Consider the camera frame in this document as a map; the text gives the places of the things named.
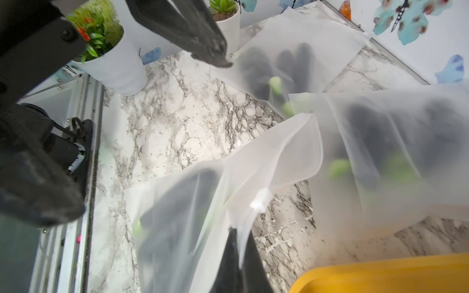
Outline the yellow plastic tray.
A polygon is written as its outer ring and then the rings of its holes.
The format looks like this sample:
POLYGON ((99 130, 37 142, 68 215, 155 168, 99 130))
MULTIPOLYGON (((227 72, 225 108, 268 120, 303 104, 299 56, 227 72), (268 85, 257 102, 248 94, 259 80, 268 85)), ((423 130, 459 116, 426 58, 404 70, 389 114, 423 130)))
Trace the yellow plastic tray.
POLYGON ((469 255, 420 256, 312 269, 292 293, 467 293, 469 255))

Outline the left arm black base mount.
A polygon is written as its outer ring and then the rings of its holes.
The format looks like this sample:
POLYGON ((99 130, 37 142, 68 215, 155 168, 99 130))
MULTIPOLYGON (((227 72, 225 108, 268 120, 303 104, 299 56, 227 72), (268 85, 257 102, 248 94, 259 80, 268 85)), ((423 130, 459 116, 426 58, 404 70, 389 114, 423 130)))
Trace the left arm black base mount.
POLYGON ((93 122, 74 117, 72 125, 65 128, 52 120, 41 107, 24 103, 20 105, 20 110, 26 116, 28 128, 39 136, 45 153, 78 185, 84 198, 92 148, 93 122))

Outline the dark purple eggplant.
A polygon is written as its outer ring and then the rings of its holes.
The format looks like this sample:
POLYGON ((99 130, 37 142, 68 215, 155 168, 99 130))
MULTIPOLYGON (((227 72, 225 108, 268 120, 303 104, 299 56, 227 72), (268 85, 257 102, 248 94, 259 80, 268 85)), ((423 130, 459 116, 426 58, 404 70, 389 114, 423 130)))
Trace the dark purple eggplant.
POLYGON ((308 90, 313 64, 313 50, 306 43, 300 44, 295 52, 282 51, 275 63, 259 48, 250 48, 238 58, 244 73, 243 80, 254 97, 282 105, 289 94, 308 90))

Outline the small white potted succulent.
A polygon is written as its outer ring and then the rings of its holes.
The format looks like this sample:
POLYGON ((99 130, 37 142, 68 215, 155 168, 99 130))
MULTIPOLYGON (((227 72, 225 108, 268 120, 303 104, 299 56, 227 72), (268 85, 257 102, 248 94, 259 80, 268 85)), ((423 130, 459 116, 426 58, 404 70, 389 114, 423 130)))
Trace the small white potted succulent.
POLYGON ((227 42, 227 55, 239 48, 241 12, 238 2, 232 0, 209 1, 208 9, 227 42))

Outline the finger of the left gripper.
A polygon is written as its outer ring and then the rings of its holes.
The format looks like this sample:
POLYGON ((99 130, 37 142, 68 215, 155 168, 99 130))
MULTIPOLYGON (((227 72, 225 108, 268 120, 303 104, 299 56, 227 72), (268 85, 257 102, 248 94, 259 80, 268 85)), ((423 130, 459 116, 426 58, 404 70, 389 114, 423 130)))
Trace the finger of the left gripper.
POLYGON ((143 27, 190 52, 196 60, 229 68, 227 41, 200 0, 128 0, 133 18, 143 27))
POLYGON ((78 185, 45 153, 20 106, 1 110, 1 213, 41 227, 85 213, 78 185))

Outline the potted orange flower plant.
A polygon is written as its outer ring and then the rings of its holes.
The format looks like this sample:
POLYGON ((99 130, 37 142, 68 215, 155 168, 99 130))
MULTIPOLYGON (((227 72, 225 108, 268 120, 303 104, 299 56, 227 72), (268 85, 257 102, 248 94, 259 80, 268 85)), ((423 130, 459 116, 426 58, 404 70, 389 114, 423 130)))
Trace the potted orange flower plant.
POLYGON ((67 15, 85 40, 72 62, 122 96, 138 94, 148 83, 144 64, 111 1, 88 1, 67 15))

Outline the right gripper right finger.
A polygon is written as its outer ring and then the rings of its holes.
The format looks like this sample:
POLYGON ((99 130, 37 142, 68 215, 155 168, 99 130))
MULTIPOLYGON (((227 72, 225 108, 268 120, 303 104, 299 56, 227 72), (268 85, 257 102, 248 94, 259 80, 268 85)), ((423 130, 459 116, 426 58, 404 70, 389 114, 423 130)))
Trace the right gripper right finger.
POLYGON ((252 233, 245 249, 241 279, 242 293, 273 293, 252 233))

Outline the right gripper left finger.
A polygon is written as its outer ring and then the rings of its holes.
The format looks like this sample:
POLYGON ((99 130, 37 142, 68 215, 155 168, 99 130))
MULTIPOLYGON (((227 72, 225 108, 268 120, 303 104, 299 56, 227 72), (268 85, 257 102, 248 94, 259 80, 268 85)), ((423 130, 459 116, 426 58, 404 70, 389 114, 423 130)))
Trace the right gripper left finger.
POLYGON ((240 293, 242 288, 239 269, 237 229, 231 228, 219 270, 210 293, 240 293))

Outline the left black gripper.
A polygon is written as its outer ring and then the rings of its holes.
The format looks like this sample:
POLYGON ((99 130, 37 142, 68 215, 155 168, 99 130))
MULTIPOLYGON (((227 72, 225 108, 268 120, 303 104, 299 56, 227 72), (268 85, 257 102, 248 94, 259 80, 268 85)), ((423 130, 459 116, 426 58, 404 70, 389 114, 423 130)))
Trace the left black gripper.
POLYGON ((1 106, 77 57, 85 40, 66 19, 83 1, 1 1, 1 106))

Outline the clear zip-top bag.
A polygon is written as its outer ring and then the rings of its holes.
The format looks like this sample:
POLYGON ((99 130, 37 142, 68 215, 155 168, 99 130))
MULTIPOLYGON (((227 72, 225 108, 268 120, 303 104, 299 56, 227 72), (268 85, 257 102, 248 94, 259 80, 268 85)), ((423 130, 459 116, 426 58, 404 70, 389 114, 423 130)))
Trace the clear zip-top bag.
POLYGON ((289 95, 323 92, 367 40, 345 24, 288 8, 234 53, 232 67, 212 74, 287 119, 294 115, 289 95))
POLYGON ((319 126, 309 178, 319 234, 377 238, 429 216, 469 219, 469 83, 291 94, 319 126))
POLYGON ((316 118, 298 114, 223 159, 136 184, 125 190, 136 250, 143 238, 138 223, 143 213, 179 179, 204 168, 215 170, 219 182, 196 245, 202 252, 187 292, 207 293, 216 279, 230 229, 237 229, 238 253, 245 255, 256 216, 267 210, 279 189, 314 176, 322 157, 316 118))

